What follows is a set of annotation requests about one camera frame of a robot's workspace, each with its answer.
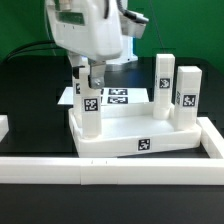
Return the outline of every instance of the white border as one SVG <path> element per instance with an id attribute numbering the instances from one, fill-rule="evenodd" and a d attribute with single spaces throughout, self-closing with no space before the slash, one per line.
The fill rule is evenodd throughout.
<path id="1" fill-rule="evenodd" d="M 0 158 L 0 183 L 224 185 L 224 139 L 198 118 L 212 159 Z"/>

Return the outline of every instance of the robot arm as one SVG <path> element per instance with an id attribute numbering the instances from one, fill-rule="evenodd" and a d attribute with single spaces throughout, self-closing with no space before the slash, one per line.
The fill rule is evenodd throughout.
<path id="1" fill-rule="evenodd" d="M 46 6 L 56 44 L 73 58 L 90 59 L 93 89 L 104 87 L 105 61 L 120 57 L 122 36 L 141 37 L 148 22 L 124 9 L 119 0 L 46 0 Z M 79 66 L 79 60 L 75 61 L 73 66 Z"/>

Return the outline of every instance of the white pillar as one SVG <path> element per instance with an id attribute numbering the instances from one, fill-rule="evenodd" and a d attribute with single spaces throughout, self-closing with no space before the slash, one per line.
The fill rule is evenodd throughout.
<path id="1" fill-rule="evenodd" d="M 170 115 L 175 57 L 157 54 L 153 117 L 166 120 Z"/>
<path id="2" fill-rule="evenodd" d="M 196 66 L 178 68 L 174 127 L 191 129 L 196 124 L 202 71 Z"/>
<path id="3" fill-rule="evenodd" d="M 101 135 L 101 90 L 89 87 L 90 66 L 79 69 L 82 138 L 95 138 Z"/>

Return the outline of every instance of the white block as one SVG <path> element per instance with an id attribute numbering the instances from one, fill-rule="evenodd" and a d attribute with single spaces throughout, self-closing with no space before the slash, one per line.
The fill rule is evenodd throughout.
<path id="1" fill-rule="evenodd" d="M 81 115 L 83 138 L 93 138 L 101 134 L 101 91 L 89 87 L 89 67 L 80 68 Z"/>
<path id="2" fill-rule="evenodd" d="M 82 159 L 81 184 L 116 184 L 117 159 Z"/>
<path id="3" fill-rule="evenodd" d="M 118 184 L 223 185 L 224 162 L 215 159 L 119 159 Z"/>
<path id="4" fill-rule="evenodd" d="M 79 159 L 0 158 L 0 183 L 80 184 Z"/>
<path id="5" fill-rule="evenodd" d="M 9 131 L 8 118 L 6 115 L 0 115 L 0 142 Z"/>
<path id="6" fill-rule="evenodd" d="M 168 119 L 171 107 L 175 57 L 172 54 L 157 54 L 154 89 L 155 119 Z"/>
<path id="7" fill-rule="evenodd" d="M 187 130 L 196 124 L 202 71 L 196 66 L 178 68 L 174 126 Z"/>
<path id="8" fill-rule="evenodd" d="M 224 159 L 224 139 L 207 117 L 197 118 L 202 128 L 201 143 L 210 158 Z"/>

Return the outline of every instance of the green background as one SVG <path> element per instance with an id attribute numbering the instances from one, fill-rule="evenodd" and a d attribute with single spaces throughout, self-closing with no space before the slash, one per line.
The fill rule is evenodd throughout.
<path id="1" fill-rule="evenodd" d="M 166 52 L 208 60 L 224 74 L 224 1 L 152 0 Z M 129 9 L 144 12 L 150 24 L 136 40 L 138 56 L 162 52 L 149 0 L 129 0 Z M 21 45 L 47 40 L 44 0 L 1 0 L 0 59 Z"/>

